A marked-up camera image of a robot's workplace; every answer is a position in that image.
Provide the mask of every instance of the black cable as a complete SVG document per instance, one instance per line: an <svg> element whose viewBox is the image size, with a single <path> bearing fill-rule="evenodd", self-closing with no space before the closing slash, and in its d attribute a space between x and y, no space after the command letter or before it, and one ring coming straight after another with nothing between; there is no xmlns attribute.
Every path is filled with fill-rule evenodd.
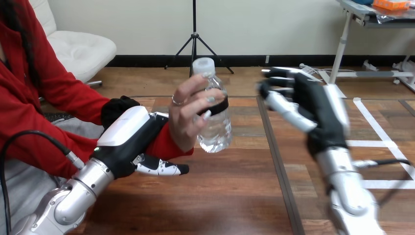
<svg viewBox="0 0 415 235"><path fill-rule="evenodd" d="M396 194L398 192L398 190L402 187L402 185L409 179L411 179L411 175L414 172L414 165L408 161L408 160L404 160L404 159L390 159L390 160L373 160L374 162L376 162L378 165L390 165L390 164L395 164L395 163L403 163L403 164L407 164L412 166L411 168L411 172L406 172L405 171L405 175L404 177L399 180L392 188L391 190L389 190L385 196L383 196L382 199L378 200L378 205L379 207L384 206L388 201L390 201L390 199L392 198L392 196L394 194Z"/></svg>
<svg viewBox="0 0 415 235"><path fill-rule="evenodd" d="M67 155L70 153L70 150L63 146L59 141L56 139L50 137L49 135L35 130L27 130L27 131L21 131L17 134L12 135L6 143L4 143L3 148L0 152L0 169L1 169L1 175L0 175L0 182L1 182L1 189L3 191L3 198L4 198L4 209L6 214L6 233L7 235L10 235L11 233L11 215L10 215L10 204L9 204L9 194L7 192L7 185L6 185L6 176L5 176L5 161L6 161L6 151L10 144L17 139L20 136L27 135L27 134L33 134L33 135L39 135L46 139L48 139L52 144L54 144L59 150L62 151L63 154Z"/></svg>

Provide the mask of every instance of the bottle cap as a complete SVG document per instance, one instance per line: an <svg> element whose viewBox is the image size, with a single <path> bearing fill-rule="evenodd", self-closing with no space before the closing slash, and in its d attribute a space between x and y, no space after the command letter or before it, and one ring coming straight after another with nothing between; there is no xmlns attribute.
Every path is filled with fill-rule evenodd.
<svg viewBox="0 0 415 235"><path fill-rule="evenodd" d="M205 72L211 72L215 74L215 62L209 57L203 57L193 62L194 74L200 74Z"/></svg>

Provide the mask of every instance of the dark hair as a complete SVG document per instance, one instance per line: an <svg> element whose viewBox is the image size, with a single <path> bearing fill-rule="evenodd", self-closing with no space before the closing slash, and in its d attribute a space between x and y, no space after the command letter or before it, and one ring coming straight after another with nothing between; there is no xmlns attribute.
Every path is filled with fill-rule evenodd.
<svg viewBox="0 0 415 235"><path fill-rule="evenodd" d="M29 38L29 34L23 28L16 9L21 9L21 6L17 5L13 0L0 0L0 16L3 17L6 25L10 29L20 33L22 37L22 46L26 54L27 63L29 65L29 76L32 84L38 88L41 84L41 81L39 74L35 68L32 41Z"/></svg>

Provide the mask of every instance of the wire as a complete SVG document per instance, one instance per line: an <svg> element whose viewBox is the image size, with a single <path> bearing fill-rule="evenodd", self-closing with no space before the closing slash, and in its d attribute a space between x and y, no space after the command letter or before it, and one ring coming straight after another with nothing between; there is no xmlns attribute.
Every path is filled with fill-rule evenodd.
<svg viewBox="0 0 415 235"><path fill-rule="evenodd" d="M394 194L396 194L398 192L398 190L402 187L402 185L404 183L406 183L407 180L409 180L411 178L411 175L413 174L415 168L414 165L408 161L408 160L403 160L403 159L391 159L391 160L376 160L375 162L378 163L378 165L390 165L390 164L394 164L394 163L404 163L407 165L412 166L411 167L411 172L406 172L405 171L405 175L404 177L399 180L392 188L391 190L389 190L385 196L383 196L382 199L378 200L379 203L379 207L383 207L386 203L388 203L390 201L390 199L392 198L392 196Z"/></svg>
<svg viewBox="0 0 415 235"><path fill-rule="evenodd" d="M378 167L380 165L390 165L395 163L403 163L412 166L410 172L405 171L404 177L399 180L392 188L389 190L385 196L383 196L382 199L378 200L379 207L384 206L391 198L392 196L398 192L398 190L402 187L404 183L406 183L407 180L411 179L411 176L414 173L414 165L405 159L387 159L387 160L363 160L363 161L354 161L353 165L357 168L364 169L364 168L373 168Z"/></svg>
<svg viewBox="0 0 415 235"><path fill-rule="evenodd" d="M5 161L6 161L6 151L8 147L11 145L11 143L17 139L20 136L27 135L27 134L33 134L42 136L46 139L48 139L52 144L54 144L59 150L62 151L63 154L67 155L70 153L70 150L63 146L59 141L54 139L53 137L35 130L27 130L27 131L21 131L19 133L16 133L10 137L6 143L4 143L3 148L1 148L0 152L0 169L1 169L1 175L0 175L0 182L1 182L1 189L3 191L3 198L4 198L4 210L6 214L6 234L11 234L11 215L10 215L10 204L9 204L9 194L7 192L7 185L6 185L6 176L5 176Z"/></svg>

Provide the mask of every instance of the gray pants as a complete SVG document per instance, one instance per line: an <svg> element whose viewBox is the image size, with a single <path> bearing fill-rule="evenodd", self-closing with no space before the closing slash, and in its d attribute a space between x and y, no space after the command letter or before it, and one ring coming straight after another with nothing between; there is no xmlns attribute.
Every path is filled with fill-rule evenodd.
<svg viewBox="0 0 415 235"><path fill-rule="evenodd" d="M76 118L61 119L53 124L65 131L90 139L99 138L104 131L102 126ZM5 175L12 227L23 217L33 213L46 193L60 187L61 183L66 181L15 159L5 163ZM0 234L5 234L5 231L4 198L0 193Z"/></svg>

